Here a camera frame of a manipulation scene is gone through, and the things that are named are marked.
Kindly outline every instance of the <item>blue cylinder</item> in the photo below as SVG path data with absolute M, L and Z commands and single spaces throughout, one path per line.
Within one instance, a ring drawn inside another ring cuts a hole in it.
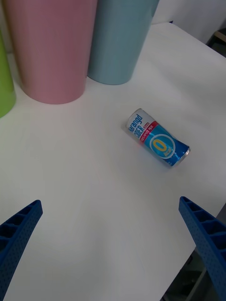
M 99 0 L 88 76 L 108 85 L 130 80 L 159 0 Z

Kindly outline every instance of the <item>drink can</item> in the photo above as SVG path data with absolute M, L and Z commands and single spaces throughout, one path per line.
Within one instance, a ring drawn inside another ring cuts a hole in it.
M 190 152 L 189 146 L 177 140 L 142 109 L 130 116 L 126 128 L 170 166 L 179 164 Z

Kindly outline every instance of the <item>white table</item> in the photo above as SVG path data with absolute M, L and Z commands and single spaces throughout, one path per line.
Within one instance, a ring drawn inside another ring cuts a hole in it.
M 0 119 L 0 222 L 35 199 L 44 214 L 5 301 L 159 301 L 194 249 L 180 196 L 213 215 L 226 200 L 225 58 L 158 24 L 125 85 L 88 79 L 64 105 L 15 87 Z M 139 107 L 190 145 L 176 168 L 122 130 Z

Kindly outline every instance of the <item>green container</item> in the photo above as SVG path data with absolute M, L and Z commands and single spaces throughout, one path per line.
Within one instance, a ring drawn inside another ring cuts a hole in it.
M 16 94 L 0 31 L 0 118 L 12 109 L 15 102 Z

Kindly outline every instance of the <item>pink container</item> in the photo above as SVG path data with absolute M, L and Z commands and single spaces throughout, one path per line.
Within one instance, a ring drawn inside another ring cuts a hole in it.
M 3 0 L 24 92 L 68 103 L 85 89 L 97 0 Z

